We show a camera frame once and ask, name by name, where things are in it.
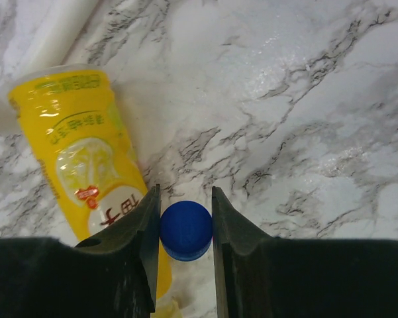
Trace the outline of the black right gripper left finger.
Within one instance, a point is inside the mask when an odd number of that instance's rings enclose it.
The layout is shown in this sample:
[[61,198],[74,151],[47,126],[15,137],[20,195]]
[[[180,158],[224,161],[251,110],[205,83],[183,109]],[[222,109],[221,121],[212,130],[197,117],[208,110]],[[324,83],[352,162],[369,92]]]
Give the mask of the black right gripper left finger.
[[160,188],[71,247],[0,238],[0,317],[149,317],[156,309]]

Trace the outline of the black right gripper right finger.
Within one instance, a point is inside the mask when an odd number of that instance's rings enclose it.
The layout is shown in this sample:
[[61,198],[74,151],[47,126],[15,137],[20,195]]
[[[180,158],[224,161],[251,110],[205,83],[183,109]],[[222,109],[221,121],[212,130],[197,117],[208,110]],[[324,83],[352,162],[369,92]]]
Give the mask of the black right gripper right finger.
[[212,189],[219,317],[398,317],[398,240],[265,233]]

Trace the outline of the blue bottle cap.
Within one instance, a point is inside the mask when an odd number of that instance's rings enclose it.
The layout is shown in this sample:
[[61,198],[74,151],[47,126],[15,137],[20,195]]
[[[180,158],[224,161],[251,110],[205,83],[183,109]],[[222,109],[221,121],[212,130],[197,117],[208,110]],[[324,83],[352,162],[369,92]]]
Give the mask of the blue bottle cap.
[[211,214],[194,201],[170,205],[160,218],[160,240],[173,259],[194,261],[208,251],[213,239]]

